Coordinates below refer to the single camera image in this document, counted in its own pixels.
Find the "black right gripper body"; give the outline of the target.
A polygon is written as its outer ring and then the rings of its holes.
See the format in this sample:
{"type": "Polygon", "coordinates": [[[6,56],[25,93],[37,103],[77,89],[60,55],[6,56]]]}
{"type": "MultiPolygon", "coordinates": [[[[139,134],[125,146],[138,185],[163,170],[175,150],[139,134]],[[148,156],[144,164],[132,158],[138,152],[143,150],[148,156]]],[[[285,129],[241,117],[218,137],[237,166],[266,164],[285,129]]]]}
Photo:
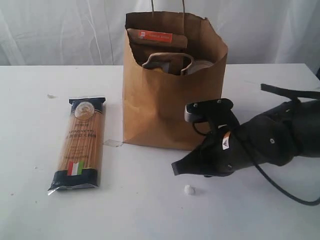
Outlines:
{"type": "Polygon", "coordinates": [[[235,171],[259,164],[260,154],[254,149],[249,131],[247,124],[235,128],[224,124],[213,128],[201,144],[197,174],[226,177],[235,171]]]}

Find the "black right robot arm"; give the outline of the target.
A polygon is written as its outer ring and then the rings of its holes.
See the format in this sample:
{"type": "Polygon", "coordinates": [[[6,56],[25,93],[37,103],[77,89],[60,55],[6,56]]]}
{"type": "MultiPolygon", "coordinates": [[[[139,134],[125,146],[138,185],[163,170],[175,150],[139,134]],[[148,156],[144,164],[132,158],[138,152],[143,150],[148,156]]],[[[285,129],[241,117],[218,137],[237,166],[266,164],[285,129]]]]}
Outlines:
{"type": "Polygon", "coordinates": [[[284,166],[296,156],[320,155],[320,94],[261,84],[262,91],[287,101],[239,123],[227,98],[189,103],[184,118],[192,125],[208,123],[203,142],[172,163],[175,175],[225,177],[269,163],[284,166]]]}

